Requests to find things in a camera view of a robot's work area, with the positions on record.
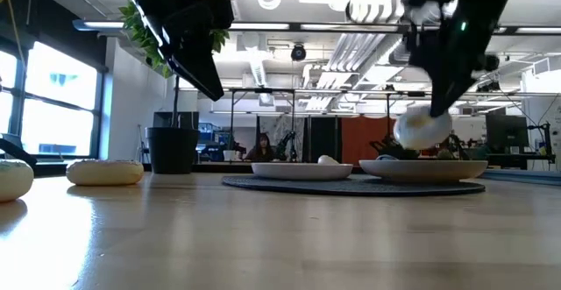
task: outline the potted plant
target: potted plant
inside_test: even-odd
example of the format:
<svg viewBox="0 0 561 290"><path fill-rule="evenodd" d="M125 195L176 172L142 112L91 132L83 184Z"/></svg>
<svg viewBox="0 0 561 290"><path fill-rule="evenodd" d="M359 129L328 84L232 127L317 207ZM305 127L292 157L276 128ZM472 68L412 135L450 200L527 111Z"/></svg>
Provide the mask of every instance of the potted plant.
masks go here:
<svg viewBox="0 0 561 290"><path fill-rule="evenodd" d="M134 3L129 2L119 9L123 13L124 28L131 32L131 41L146 53L146 64L155 70L161 70L164 78L172 75L164 59L158 52L158 41L150 29L145 28L142 18ZM220 53L226 39L230 36L225 30L213 30L212 50ZM146 129L148 147L150 148L150 162L154 173L181 174L190 173L195 160L195 148L199 138L199 130L193 129L191 124L183 126L177 113L179 98L179 76L175 76L174 111L170 127L152 127Z"/></svg>

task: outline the ceiling light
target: ceiling light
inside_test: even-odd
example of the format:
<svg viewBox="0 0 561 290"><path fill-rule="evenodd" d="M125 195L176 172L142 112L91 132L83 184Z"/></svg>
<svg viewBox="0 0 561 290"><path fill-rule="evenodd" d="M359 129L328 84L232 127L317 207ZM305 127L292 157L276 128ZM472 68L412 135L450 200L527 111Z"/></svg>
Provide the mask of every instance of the ceiling light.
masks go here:
<svg viewBox="0 0 561 290"><path fill-rule="evenodd" d="M517 34L524 33L561 33L561 28L558 27L522 27L516 30Z"/></svg>
<svg viewBox="0 0 561 290"><path fill-rule="evenodd" d="M251 114L251 111L228 111L228 110L211 110L209 111L211 114Z"/></svg>
<svg viewBox="0 0 561 290"><path fill-rule="evenodd" d="M304 31L396 32L397 25L302 24Z"/></svg>
<svg viewBox="0 0 561 290"><path fill-rule="evenodd" d="M84 22L90 28L123 28L123 22Z"/></svg>
<svg viewBox="0 0 561 290"><path fill-rule="evenodd" d="M119 32L123 29L123 22L119 21L84 21L81 19L75 19L72 21L74 28L81 32L94 32L99 30L115 30Z"/></svg>
<svg viewBox="0 0 561 290"><path fill-rule="evenodd" d="M339 94L339 93L343 93L343 90L341 90L341 89L295 89L295 93Z"/></svg>
<svg viewBox="0 0 561 290"><path fill-rule="evenodd" d="M278 8L279 5L281 5L281 0L271 0L271 1L257 0L257 1L259 2L259 5L265 10L274 10Z"/></svg>
<svg viewBox="0 0 561 290"><path fill-rule="evenodd" d="M232 23L229 29L232 31L253 31L253 30L286 31L289 27L290 27L289 24L276 24L276 23Z"/></svg>

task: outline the computer monitor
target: computer monitor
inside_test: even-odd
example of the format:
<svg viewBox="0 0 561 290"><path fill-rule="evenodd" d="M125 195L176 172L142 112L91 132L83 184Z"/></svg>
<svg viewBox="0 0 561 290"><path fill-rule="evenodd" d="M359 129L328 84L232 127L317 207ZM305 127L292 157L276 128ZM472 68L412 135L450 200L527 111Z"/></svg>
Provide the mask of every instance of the computer monitor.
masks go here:
<svg viewBox="0 0 561 290"><path fill-rule="evenodd" d="M493 148L529 146L528 126L525 117L486 115L487 144Z"/></svg>

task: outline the green leaves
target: green leaves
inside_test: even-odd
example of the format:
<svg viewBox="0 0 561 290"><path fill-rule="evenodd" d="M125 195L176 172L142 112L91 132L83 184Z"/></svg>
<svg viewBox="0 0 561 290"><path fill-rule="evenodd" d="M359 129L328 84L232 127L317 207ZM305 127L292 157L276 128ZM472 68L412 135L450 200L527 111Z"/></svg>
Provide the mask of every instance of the green leaves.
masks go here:
<svg viewBox="0 0 561 290"><path fill-rule="evenodd" d="M144 49L146 58L152 62L152 69L162 67L162 75L165 78L173 75L171 69L158 52L158 40L156 40L150 29L144 26L136 5L133 2L129 2L127 6L120 7L119 11L123 14L125 30L130 31L132 34L131 41L138 43ZM226 40L230 39L230 34L225 30L212 30L210 35L213 37L212 50L220 53L222 47L226 44Z"/></svg>

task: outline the dark hair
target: dark hair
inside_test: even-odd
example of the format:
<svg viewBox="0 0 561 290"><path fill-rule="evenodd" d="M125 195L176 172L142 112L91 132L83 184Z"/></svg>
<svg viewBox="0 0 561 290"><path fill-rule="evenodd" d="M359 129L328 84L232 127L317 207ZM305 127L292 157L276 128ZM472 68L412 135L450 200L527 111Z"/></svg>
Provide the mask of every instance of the dark hair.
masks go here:
<svg viewBox="0 0 561 290"><path fill-rule="evenodd" d="M259 144L261 142L262 139L266 140L266 148L265 148L265 153L263 153L261 151L261 145ZM257 143L255 145L255 147L253 148L253 150L255 151L255 156L257 158L272 158L273 157L273 148L271 147L271 140L269 140L269 136L267 136L266 133L260 133L259 134L259 139L256 140Z"/></svg>

